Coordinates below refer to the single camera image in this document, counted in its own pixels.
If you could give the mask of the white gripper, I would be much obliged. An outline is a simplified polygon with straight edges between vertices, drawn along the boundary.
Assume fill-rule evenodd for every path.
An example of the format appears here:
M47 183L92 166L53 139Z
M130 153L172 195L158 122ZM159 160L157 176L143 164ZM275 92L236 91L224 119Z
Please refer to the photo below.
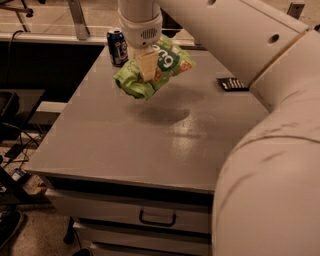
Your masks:
M154 44L161 35L161 11L159 9L119 9L119 15L126 41L137 49L134 58L143 81L152 80L156 73L158 52L151 44Z

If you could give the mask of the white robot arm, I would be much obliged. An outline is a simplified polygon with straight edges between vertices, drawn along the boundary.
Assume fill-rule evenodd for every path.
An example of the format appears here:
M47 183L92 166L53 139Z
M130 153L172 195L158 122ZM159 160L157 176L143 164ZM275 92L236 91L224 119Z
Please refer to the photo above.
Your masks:
M216 184L214 256L320 256L318 32L262 0L118 0L129 44L167 12L249 87L268 116Z

